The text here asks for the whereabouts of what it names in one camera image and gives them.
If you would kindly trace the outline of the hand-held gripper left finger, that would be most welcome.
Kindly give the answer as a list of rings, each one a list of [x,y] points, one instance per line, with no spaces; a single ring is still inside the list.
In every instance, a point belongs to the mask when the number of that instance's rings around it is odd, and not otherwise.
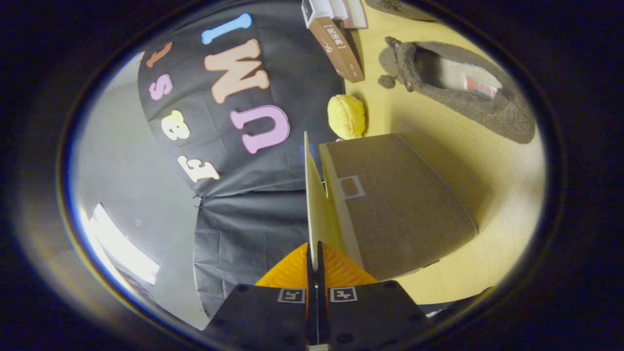
[[[300,245],[256,284],[238,284],[205,333],[232,350],[307,350],[317,340],[309,244]]]

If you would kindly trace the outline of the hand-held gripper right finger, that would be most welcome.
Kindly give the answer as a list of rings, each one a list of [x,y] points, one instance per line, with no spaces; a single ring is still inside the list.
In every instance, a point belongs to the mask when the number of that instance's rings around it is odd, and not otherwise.
[[[318,242],[318,343],[328,348],[409,348],[429,328],[426,316],[394,280],[378,282]]]

